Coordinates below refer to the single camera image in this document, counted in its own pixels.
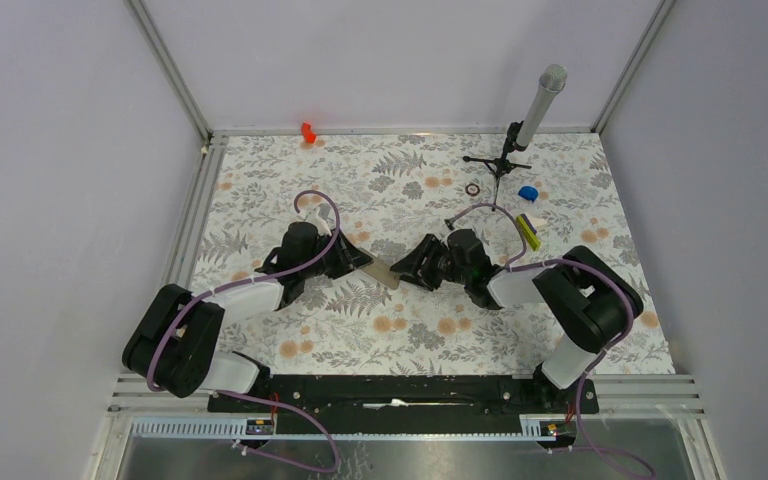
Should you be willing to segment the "white remote control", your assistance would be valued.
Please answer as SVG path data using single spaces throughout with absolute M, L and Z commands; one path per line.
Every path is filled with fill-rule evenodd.
M 372 261 L 360 269 L 361 272 L 379 282 L 390 290 L 399 288 L 398 275 L 390 270 L 390 265 L 378 257 L 373 256 Z

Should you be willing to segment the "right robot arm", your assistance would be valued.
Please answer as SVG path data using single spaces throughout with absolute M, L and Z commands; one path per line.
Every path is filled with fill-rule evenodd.
M 583 245 L 560 258 L 506 269 L 491 261 L 474 231 L 459 229 L 445 239 L 426 235 L 390 270 L 429 291 L 443 282 L 458 284 L 488 310 L 547 305 L 564 332 L 535 372 L 535 402 L 549 412 L 572 400 L 572 385 L 630 332 L 644 310 L 630 284 Z

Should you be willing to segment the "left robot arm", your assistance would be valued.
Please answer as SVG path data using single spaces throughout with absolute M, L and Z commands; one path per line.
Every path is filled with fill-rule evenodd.
M 258 376 L 261 368 L 254 360 L 219 351 L 221 331 L 289 306 L 312 278 L 338 279 L 373 262 L 339 230 L 294 222 L 255 278 L 201 295 L 177 284 L 163 286 L 126 343 L 122 364 L 153 391 L 186 398 L 197 391 L 232 390 L 242 408 L 259 410 L 269 401 L 271 387 Z

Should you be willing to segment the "red plastic block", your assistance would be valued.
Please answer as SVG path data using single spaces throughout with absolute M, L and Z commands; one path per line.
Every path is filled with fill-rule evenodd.
M 312 145 L 317 141 L 317 134 L 314 132 L 312 125 L 308 122 L 302 123 L 300 133 L 306 144 Z

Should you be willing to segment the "black microphone tripod stand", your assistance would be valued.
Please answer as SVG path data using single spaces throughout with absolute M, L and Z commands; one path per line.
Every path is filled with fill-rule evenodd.
M 519 140 L 519 134 L 523 130 L 524 123 L 525 121 L 512 122 L 509 125 L 506 132 L 506 138 L 502 146 L 501 154 L 498 157 L 494 159 L 482 159 L 482 158 L 476 158 L 471 156 L 462 157 L 462 160 L 464 162 L 484 164 L 493 175 L 494 186 L 493 186 L 493 198 L 491 202 L 493 210 L 498 209 L 497 200 L 498 200 L 501 179 L 505 175 L 510 174 L 513 170 L 517 168 L 531 169 L 530 165 L 512 162 L 508 158 L 508 156 L 511 153 L 523 152 L 530 145 L 531 140 L 523 140 L 523 141 Z

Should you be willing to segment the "floral patterned table mat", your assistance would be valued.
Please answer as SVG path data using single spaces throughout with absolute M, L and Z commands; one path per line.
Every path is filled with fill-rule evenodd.
M 645 307 L 632 333 L 599 364 L 601 374 L 671 374 L 660 328 L 600 138 L 536 136 L 513 155 L 500 184 L 463 156 L 497 155 L 500 135 L 228 137 L 191 289 L 202 292 L 255 273 L 300 214 L 325 204 L 328 222 L 386 263 L 454 218 L 472 228 L 496 264 L 556 258 L 585 245 L 620 274 Z M 517 195 L 536 187 L 539 198 Z M 525 214 L 542 246 L 532 251 L 515 225 Z M 289 307 L 222 330 L 218 347 L 292 374 L 528 374 L 560 341 L 544 305 L 487 311 L 457 285 L 433 292 L 390 290 L 354 272 L 310 280 Z

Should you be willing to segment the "blue plastic cap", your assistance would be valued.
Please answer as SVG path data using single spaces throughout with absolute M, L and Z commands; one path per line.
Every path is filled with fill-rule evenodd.
M 540 192 L 536 187 L 523 186 L 518 190 L 517 195 L 528 202 L 535 202 L 539 198 Z

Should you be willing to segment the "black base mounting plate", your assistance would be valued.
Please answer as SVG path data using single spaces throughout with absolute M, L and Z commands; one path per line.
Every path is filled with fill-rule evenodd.
M 297 407 L 319 422 L 392 413 L 409 420 L 447 421 L 455 416 L 544 415 L 565 419 L 569 413 L 600 411 L 594 384 L 587 381 L 583 397 L 576 389 L 557 390 L 543 380 L 510 375 L 350 376 L 279 375 L 256 380 L 254 399 Z

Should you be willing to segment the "grey microphone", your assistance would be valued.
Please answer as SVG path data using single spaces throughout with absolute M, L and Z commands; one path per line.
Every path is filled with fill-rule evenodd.
M 531 143 L 554 99 L 563 91 L 567 77 L 567 69 L 558 64 L 549 65 L 541 74 L 537 93 L 514 139 L 517 150 L 523 151 Z

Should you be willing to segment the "aluminium frame rail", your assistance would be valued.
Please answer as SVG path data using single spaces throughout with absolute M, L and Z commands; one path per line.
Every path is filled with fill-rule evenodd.
M 123 28 L 100 104 L 109 113 L 102 129 L 105 199 L 97 231 L 99 265 L 92 272 L 102 293 L 93 342 L 106 374 L 102 397 L 112 398 L 121 354 L 162 283 L 176 243 L 202 138 L 175 89 L 157 32 L 141 1 L 117 1 Z

